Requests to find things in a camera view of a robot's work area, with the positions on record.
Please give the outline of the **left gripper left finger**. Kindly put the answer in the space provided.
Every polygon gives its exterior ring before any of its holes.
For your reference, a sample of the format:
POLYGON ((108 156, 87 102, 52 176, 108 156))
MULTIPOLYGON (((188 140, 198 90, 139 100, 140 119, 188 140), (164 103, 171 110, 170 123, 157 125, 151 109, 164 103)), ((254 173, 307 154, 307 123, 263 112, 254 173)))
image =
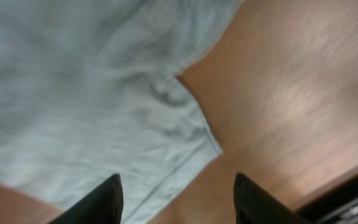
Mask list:
POLYGON ((49 224, 120 224, 124 196, 119 174, 113 174, 49 224))

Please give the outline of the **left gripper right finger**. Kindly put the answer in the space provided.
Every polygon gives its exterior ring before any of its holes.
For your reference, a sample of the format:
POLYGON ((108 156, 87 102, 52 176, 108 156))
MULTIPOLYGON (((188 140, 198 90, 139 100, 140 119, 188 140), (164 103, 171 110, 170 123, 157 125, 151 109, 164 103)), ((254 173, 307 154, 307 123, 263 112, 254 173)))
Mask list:
POLYGON ((236 174, 234 207, 237 224, 308 224, 243 173, 236 174))

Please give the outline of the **light blue t-shirt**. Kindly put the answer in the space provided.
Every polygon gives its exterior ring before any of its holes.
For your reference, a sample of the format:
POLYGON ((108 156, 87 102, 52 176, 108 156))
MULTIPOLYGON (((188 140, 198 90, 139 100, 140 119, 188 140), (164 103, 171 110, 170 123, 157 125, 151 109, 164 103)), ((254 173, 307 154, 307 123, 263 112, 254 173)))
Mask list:
POLYGON ((149 221, 222 153, 178 77, 239 6, 0 0, 0 183, 68 209, 117 173, 149 221))

